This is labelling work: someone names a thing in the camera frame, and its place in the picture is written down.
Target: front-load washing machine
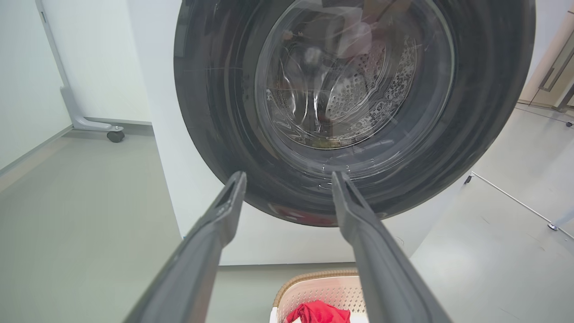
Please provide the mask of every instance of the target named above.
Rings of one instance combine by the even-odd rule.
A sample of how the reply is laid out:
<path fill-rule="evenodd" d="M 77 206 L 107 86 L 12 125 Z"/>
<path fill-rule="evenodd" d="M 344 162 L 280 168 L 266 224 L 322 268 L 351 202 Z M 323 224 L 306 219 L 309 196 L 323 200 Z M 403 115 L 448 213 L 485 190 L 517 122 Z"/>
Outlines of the front-load washing machine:
<path fill-rule="evenodd" d="M 129 2 L 180 232 L 245 171 L 222 264 L 352 261 L 341 171 L 410 256 L 514 108 L 533 3 Z"/>

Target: washing machine door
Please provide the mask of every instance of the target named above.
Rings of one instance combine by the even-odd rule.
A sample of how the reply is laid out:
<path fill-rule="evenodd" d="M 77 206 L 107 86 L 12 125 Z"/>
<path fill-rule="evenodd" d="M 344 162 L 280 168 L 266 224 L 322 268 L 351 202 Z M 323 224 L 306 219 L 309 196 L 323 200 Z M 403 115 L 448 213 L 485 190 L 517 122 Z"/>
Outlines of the washing machine door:
<path fill-rule="evenodd" d="M 336 226 L 344 171 L 383 219 L 438 194 L 501 131 L 532 55 L 534 0 L 184 1 L 181 113 L 222 181 L 273 216 Z"/>

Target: laundry basket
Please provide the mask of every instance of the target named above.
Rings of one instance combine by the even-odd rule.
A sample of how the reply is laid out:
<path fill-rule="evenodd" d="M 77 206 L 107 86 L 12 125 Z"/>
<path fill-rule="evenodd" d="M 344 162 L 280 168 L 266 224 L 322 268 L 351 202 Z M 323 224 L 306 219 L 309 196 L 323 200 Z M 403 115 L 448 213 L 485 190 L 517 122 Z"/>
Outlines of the laundry basket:
<path fill-rule="evenodd" d="M 363 289 L 356 270 L 330 270 L 299 275 L 286 282 L 275 297 L 269 323 L 284 323 L 301 303 L 323 301 L 351 311 L 351 323 L 367 323 Z"/>

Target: gray floor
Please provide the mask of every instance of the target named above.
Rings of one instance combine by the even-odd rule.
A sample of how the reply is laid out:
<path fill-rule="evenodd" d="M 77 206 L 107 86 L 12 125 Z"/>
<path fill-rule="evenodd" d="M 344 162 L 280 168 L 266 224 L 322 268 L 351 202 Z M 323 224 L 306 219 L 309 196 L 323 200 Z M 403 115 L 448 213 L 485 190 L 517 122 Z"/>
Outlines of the gray floor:
<path fill-rule="evenodd" d="M 559 218 L 574 207 L 568 120 L 519 105 L 474 170 Z M 0 178 L 0 322 L 122 321 L 180 241 L 145 129 L 71 133 Z M 455 322 L 573 322 L 574 241 L 545 224 L 474 178 L 412 261 Z M 351 265 L 220 268 L 207 322 L 267 322 L 284 282 Z"/>
<path fill-rule="evenodd" d="M 0 322 L 120 322 L 180 241 L 154 137 L 48 148 L 0 193 Z"/>

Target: red cloth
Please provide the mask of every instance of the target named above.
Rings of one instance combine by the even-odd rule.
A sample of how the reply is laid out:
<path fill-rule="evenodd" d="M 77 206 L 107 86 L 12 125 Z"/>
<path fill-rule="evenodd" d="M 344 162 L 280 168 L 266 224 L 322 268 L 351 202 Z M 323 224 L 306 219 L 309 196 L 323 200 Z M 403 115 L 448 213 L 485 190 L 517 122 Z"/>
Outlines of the red cloth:
<path fill-rule="evenodd" d="M 351 323 L 351 311 L 340 310 L 322 301 L 299 305 L 287 315 L 285 323 L 291 323 L 299 317 L 301 323 Z"/>

